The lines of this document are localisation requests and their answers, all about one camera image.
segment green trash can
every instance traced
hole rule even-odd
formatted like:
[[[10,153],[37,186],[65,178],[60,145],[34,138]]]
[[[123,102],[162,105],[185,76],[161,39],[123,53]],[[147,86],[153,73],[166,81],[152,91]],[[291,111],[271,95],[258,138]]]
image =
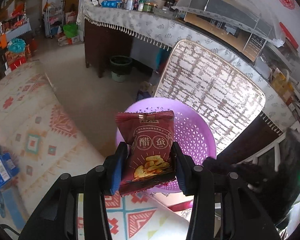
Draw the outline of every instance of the green trash can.
[[[63,26],[63,33],[67,38],[73,38],[78,34],[78,26],[75,23],[69,23]]]
[[[110,58],[112,79],[116,82],[125,81],[132,71],[132,58],[127,56],[112,56]]]

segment green plastic bag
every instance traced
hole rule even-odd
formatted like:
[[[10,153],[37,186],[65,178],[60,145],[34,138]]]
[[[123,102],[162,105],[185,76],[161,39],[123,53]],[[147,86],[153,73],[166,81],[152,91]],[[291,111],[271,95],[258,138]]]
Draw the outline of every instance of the green plastic bag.
[[[63,33],[67,38],[73,38],[78,34],[78,27],[75,23],[69,23],[63,26]]]

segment metal pivot bolt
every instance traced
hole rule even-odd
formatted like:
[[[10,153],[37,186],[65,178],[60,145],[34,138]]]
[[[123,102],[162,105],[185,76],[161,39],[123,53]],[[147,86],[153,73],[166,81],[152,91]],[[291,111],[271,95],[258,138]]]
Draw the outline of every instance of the metal pivot bolt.
[[[235,172],[230,173],[230,178],[231,179],[237,179],[238,177],[239,177],[238,174],[236,174]]]
[[[60,176],[60,179],[63,179],[63,180],[68,179],[68,178],[69,178],[69,173],[63,173]]]
[[[203,170],[203,167],[202,167],[201,165],[195,165],[195,166],[193,167],[193,169],[194,169],[194,171],[200,172],[200,171]]]
[[[105,170],[105,168],[104,168],[104,166],[102,166],[102,165],[98,165],[97,167],[96,167],[96,172],[103,172]]]

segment red bag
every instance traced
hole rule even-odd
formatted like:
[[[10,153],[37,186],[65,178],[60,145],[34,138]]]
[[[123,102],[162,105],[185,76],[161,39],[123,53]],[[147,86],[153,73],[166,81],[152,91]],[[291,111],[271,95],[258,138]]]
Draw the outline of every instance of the red bag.
[[[175,179],[170,150],[174,138],[174,113],[119,113],[116,123],[128,156],[119,187],[120,195],[146,190]]]

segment patterned chair cushion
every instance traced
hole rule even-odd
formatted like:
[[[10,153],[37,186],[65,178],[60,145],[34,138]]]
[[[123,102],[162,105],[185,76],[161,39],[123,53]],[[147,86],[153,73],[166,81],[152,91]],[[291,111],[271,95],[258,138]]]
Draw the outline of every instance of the patterned chair cushion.
[[[257,117],[263,92],[243,73],[199,44],[181,40],[173,48],[156,97],[192,107],[209,125],[217,154]]]

